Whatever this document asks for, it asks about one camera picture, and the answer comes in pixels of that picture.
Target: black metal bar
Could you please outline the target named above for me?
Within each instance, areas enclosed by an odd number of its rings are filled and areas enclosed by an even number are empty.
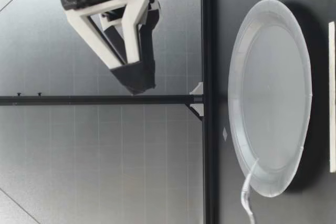
[[[99,104],[193,104],[202,103],[201,95],[144,95],[144,96],[41,96],[0,97],[0,106],[29,105],[99,105]]]
[[[204,83],[203,159],[204,223],[218,224],[218,136],[216,132],[215,0],[202,0],[202,56]]]

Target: paper plate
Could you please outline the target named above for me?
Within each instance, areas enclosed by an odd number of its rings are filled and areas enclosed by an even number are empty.
[[[230,64],[229,120],[240,167],[265,197],[283,193],[298,169],[312,102],[309,53],[293,13],[256,4],[238,32]]]

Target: robotic arm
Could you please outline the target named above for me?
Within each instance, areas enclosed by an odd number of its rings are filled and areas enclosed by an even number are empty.
[[[70,25],[132,93],[155,87],[158,0],[61,0]],[[99,15],[101,29],[92,16]],[[116,29],[121,26],[122,32]]]

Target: white corner bracket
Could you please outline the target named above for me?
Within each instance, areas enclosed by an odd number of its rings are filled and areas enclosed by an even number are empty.
[[[335,22],[329,23],[329,141],[330,172],[336,172]]]
[[[124,14],[119,22],[121,22],[124,35],[127,62],[136,63],[140,61],[137,25],[145,14],[148,4],[149,0],[110,0],[84,9],[67,10],[65,13],[76,32],[112,70],[122,66],[122,63],[95,29],[90,21],[90,16],[125,7]]]
[[[198,83],[197,87],[190,92],[190,94],[203,95],[203,83]],[[190,107],[192,107],[200,115],[200,117],[204,117],[204,104],[190,104]]]

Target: gray tiled floor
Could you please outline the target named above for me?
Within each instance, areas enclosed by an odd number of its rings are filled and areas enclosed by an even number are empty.
[[[201,0],[160,2],[146,94],[187,94],[202,79]],[[0,30],[0,95],[129,94],[59,0],[13,1]],[[202,171],[202,124],[184,105],[0,108],[0,187],[43,224],[199,224]],[[0,194],[0,223],[34,222]]]
[[[202,124],[183,105],[0,108],[0,187],[43,224],[203,220]],[[0,223],[33,223],[0,194]]]
[[[145,94],[187,94],[202,81],[201,0],[160,2],[157,86]],[[0,95],[129,94],[67,23],[60,0],[14,0],[0,30]]]

